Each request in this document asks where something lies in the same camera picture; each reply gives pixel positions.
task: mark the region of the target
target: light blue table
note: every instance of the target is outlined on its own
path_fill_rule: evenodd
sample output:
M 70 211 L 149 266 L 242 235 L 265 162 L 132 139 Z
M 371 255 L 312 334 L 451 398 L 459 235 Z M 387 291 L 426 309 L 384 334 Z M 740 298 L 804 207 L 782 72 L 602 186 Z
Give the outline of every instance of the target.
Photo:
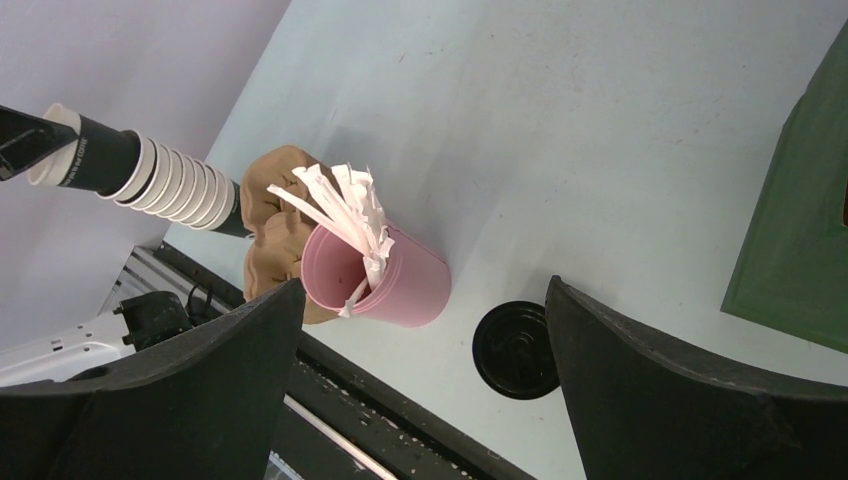
M 296 144 L 370 166 L 389 216 L 452 268 L 440 318 L 308 327 L 494 452 L 582 478 L 559 392 L 508 400 L 471 359 L 493 306 L 552 274 L 730 358 L 848 384 L 848 357 L 719 312 L 781 125 L 841 0 L 295 0 L 208 161 Z M 237 286 L 248 241 L 167 242 Z

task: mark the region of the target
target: black cup lid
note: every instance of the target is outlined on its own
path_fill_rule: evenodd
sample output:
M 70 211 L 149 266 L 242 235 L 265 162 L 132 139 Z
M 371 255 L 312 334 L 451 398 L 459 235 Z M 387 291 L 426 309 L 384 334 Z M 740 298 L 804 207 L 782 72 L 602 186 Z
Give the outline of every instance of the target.
M 474 364 L 496 392 L 532 400 L 559 386 L 545 307 L 509 302 L 483 317 L 474 333 Z

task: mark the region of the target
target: gray wall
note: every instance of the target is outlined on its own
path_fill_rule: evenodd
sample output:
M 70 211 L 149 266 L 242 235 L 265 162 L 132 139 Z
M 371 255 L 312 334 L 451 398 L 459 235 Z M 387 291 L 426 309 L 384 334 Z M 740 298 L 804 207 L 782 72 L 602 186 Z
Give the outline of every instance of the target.
M 203 158 L 289 0 L 0 1 L 0 104 L 59 101 Z M 93 194 L 0 184 L 0 349 L 93 318 L 168 222 Z

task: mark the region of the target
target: pink plastic cup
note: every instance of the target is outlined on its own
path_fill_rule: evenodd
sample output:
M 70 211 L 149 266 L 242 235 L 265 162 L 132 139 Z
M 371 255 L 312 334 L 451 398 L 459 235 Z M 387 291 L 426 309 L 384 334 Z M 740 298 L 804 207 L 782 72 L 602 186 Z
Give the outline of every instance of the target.
M 389 226 L 395 241 L 383 280 L 353 306 L 353 313 L 404 327 L 433 321 L 448 303 L 450 269 L 436 254 Z M 338 311 L 365 278 L 362 254 L 322 226 L 315 227 L 300 266 L 306 293 L 318 305 Z

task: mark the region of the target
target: white paper cup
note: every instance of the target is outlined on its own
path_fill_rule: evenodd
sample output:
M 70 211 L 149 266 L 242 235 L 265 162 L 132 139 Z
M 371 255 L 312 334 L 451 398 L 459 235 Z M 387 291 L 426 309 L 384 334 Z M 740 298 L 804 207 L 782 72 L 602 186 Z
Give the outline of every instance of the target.
M 183 156 L 176 150 L 170 150 L 170 154 L 171 158 L 176 157 L 177 160 L 180 161 L 180 164 L 183 167 L 183 174 L 182 177 L 180 177 L 180 189 L 177 191 L 177 196 L 174 198 L 173 202 L 166 206 L 164 210 L 156 214 L 163 218 L 170 218 L 182 210 L 186 202 L 188 202 L 191 198 L 191 194 L 194 193 L 194 168 L 192 167 L 191 161 L 183 158 Z
M 153 145 L 150 143 L 150 139 L 145 138 L 135 130 L 129 130 L 129 132 L 136 136 L 138 145 L 141 148 L 138 152 L 138 163 L 136 163 L 135 170 L 130 179 L 117 192 L 112 195 L 97 194 L 98 197 L 104 200 L 115 200 L 116 202 L 129 200 L 141 191 L 141 187 L 144 186 L 153 172 L 153 165 L 156 163 L 154 161 L 156 153 L 153 151 Z
M 207 223 L 203 227 L 193 227 L 195 230 L 215 230 L 224 224 L 230 214 L 234 213 L 233 208 L 237 205 L 240 205 L 240 202 L 236 201 L 236 197 L 238 196 L 238 192 L 234 187 L 233 182 L 229 179 L 226 181 L 226 189 L 224 191 L 224 201 L 221 209 L 212 217 L 212 221 Z
M 137 175 L 133 175 L 124 185 L 123 193 L 115 197 L 115 203 L 122 207 L 133 205 L 148 186 L 153 182 L 154 170 L 156 169 L 156 147 L 149 138 L 142 137 L 142 152 L 139 161 Z
M 54 103 L 50 105 L 43 118 L 51 122 L 67 125 L 73 128 L 77 132 L 77 135 L 79 135 L 82 123 L 79 114 L 73 110 L 68 110 L 61 104 Z M 78 144 L 79 141 L 65 145 L 27 170 L 29 183 L 32 185 L 50 186 L 56 186 L 62 183 L 62 180 L 65 179 L 65 174 L 71 168 L 71 164 L 74 161 Z
M 162 195 L 144 209 L 146 213 L 151 215 L 161 213 L 173 205 L 177 199 L 177 194 L 180 192 L 180 186 L 185 179 L 183 161 L 170 148 L 165 148 L 165 151 L 171 161 L 171 171 L 168 173 L 168 181 L 165 182 L 165 189 L 162 191 Z
M 190 159 L 188 163 L 194 169 L 194 188 L 183 208 L 168 217 L 175 222 L 183 222 L 194 215 L 197 209 L 200 208 L 200 203 L 203 202 L 203 196 L 206 192 L 206 172 L 203 170 L 203 165 L 193 159 Z
M 158 200 L 165 193 L 165 187 L 171 175 L 171 156 L 161 143 L 152 139 L 151 141 L 156 146 L 156 168 L 153 169 L 153 180 L 138 199 L 128 204 L 133 210 L 144 210 Z
M 215 217 L 221 213 L 221 210 L 224 209 L 224 203 L 227 201 L 227 187 L 230 183 L 223 173 L 209 166 L 206 166 L 206 168 L 207 170 L 211 170 L 215 176 L 215 192 L 213 193 L 212 204 L 210 205 L 209 210 L 206 211 L 206 214 L 200 217 L 200 219 L 196 222 L 188 224 L 189 227 L 196 230 L 202 230 L 204 226 L 212 223 L 212 220 L 215 219 Z
M 209 213 L 209 210 L 212 208 L 212 204 L 215 203 L 215 192 L 218 185 L 218 181 L 215 178 L 215 172 L 206 165 L 201 164 L 201 166 L 203 167 L 203 174 L 206 178 L 206 188 L 203 190 L 203 198 L 200 200 L 200 205 L 197 206 L 197 210 L 181 222 L 184 225 L 191 225 L 200 221 L 201 218 L 205 217 L 206 214 Z
M 70 126 L 78 138 L 33 166 L 27 173 L 31 184 L 114 198 L 138 168 L 141 139 L 134 132 L 119 132 L 58 103 L 50 106 L 44 118 Z

